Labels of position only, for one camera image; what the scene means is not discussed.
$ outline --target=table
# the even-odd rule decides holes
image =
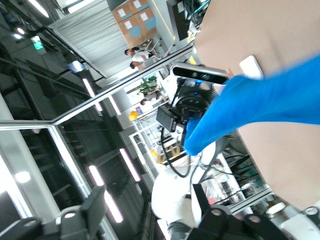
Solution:
[[[195,47],[208,67],[241,74],[239,63],[253,54],[269,75],[319,53],[319,34],[317,0],[217,0],[210,3]],[[300,209],[320,199],[320,126],[264,122],[239,133],[278,196]]]

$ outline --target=fluorescent light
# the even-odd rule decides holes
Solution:
[[[71,7],[68,7],[68,12],[72,14],[72,13],[74,13],[75,11],[78,11],[79,9],[83,8],[84,6],[92,3],[93,1],[94,1],[94,0],[83,0],[83,1],[81,1],[81,2],[79,2],[79,3],[77,3],[77,4],[75,4],[75,5],[73,5],[73,6],[71,6]]]
[[[117,115],[121,115],[121,112],[120,112],[120,110],[119,110],[119,108],[118,108],[118,106],[117,106],[114,98],[113,98],[112,96],[109,96],[109,99],[110,99],[110,102],[111,102],[111,104],[112,104],[112,106],[113,106],[116,114],[117,114]]]
[[[95,95],[94,91],[92,90],[92,88],[91,88],[91,86],[90,86],[90,84],[89,84],[88,80],[87,80],[87,79],[85,79],[85,78],[84,78],[84,79],[82,79],[82,80],[83,80],[84,85],[85,85],[86,89],[88,90],[88,92],[89,92],[90,96],[91,96],[92,98],[94,98],[96,95]]]
[[[46,16],[47,18],[49,18],[48,13],[46,12],[46,10],[36,1],[36,0],[29,0],[29,2],[35,6],[36,9],[38,9],[40,11],[40,13],[42,13],[44,16]]]
[[[136,182],[139,182],[141,180],[141,177],[139,176],[135,166],[133,165],[131,159],[129,158],[127,151],[124,148],[121,148],[120,153],[121,153],[126,165],[128,166],[130,173],[132,174],[134,180]]]
[[[32,217],[32,213],[21,194],[15,179],[11,175],[4,159],[0,154],[0,192],[1,191],[6,191],[9,194],[21,218],[26,219]]]
[[[105,184],[104,180],[102,179],[97,167],[95,165],[89,166],[90,172],[94,178],[95,183],[98,186],[102,186]],[[113,197],[107,192],[104,192],[104,200],[106,204],[108,205],[108,208],[111,211],[111,214],[113,215],[115,221],[117,223],[121,223],[123,221],[123,217],[121,215],[121,212],[119,211],[119,208],[117,207]]]
[[[18,27],[16,30],[21,34],[25,34],[25,31],[20,27]]]
[[[94,91],[92,90],[92,88],[91,88],[88,80],[85,79],[85,78],[83,78],[82,80],[83,80],[84,85],[85,85],[86,89],[88,90],[90,96],[91,96],[92,98],[94,98],[96,95],[95,95]],[[100,105],[100,103],[96,103],[96,104],[95,104],[95,107],[96,107],[96,109],[97,109],[99,112],[101,112],[101,111],[103,110],[102,107],[101,107],[101,105]]]
[[[21,184],[24,184],[28,181],[31,180],[31,176],[30,176],[30,173],[27,172],[27,171],[21,171],[21,172],[18,172],[15,174],[15,179],[21,183]]]
[[[117,223],[121,223],[124,220],[124,217],[122,216],[121,212],[119,211],[119,208],[117,207],[113,197],[107,192],[104,192],[104,200],[106,202],[106,204],[108,205],[114,220]]]
[[[102,186],[102,185],[105,185],[105,182],[104,180],[102,179],[97,167],[95,165],[91,165],[89,166],[89,170],[93,176],[93,179],[95,181],[95,183],[98,185],[98,186]]]
[[[96,105],[95,105],[95,107],[96,107],[96,109],[99,111],[99,112],[102,112],[102,106],[100,105],[100,103],[97,103]]]
[[[13,36],[14,36],[16,39],[22,39],[22,36],[19,35],[19,34],[17,34],[17,33],[15,33]]]

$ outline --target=exit sign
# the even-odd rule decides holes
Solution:
[[[45,54],[46,50],[44,48],[43,43],[41,42],[41,39],[39,36],[34,36],[31,38],[32,42],[33,42],[33,46],[36,50],[39,51],[39,54]]]

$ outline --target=white shirt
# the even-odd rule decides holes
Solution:
[[[141,63],[141,62],[144,61],[143,56],[145,56],[145,59],[148,59],[149,58],[149,52],[143,51],[143,50],[138,50],[135,53],[135,55],[133,55],[132,61]]]

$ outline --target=white label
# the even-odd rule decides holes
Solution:
[[[185,7],[184,7],[184,2],[181,1],[178,3],[178,12],[181,13],[185,10]]]
[[[133,27],[130,21],[126,21],[126,22],[124,23],[124,25],[125,25],[126,29],[130,29],[130,28]]]
[[[133,5],[136,9],[140,8],[141,7],[141,3],[139,2],[139,0],[135,0],[133,1]]]
[[[142,13],[142,14],[140,14],[140,17],[141,17],[142,21],[146,21],[146,20],[149,19],[148,16],[147,16],[147,14],[146,14],[145,12]]]
[[[125,15],[127,15],[123,8],[118,10],[118,14],[120,15],[120,17],[124,17]]]

